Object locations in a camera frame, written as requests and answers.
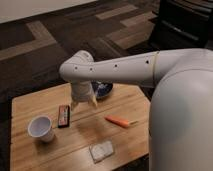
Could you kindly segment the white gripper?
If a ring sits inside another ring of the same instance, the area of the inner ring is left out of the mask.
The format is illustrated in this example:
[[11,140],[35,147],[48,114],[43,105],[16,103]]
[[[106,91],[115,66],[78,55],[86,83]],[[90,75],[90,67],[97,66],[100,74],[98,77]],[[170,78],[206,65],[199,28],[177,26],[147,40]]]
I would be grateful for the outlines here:
[[72,83],[71,89],[71,97],[74,100],[71,102],[71,111],[73,111],[78,106],[78,102],[90,101],[92,106],[98,106],[96,97],[93,96],[94,91],[90,82]]

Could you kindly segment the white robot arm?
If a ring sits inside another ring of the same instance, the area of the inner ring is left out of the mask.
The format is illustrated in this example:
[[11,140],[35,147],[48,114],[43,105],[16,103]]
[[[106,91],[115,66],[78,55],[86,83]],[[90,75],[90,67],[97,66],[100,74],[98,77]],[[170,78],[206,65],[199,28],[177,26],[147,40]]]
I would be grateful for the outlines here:
[[213,171],[213,50],[159,50],[96,62],[80,50],[60,65],[75,102],[93,81],[154,89],[149,171]]

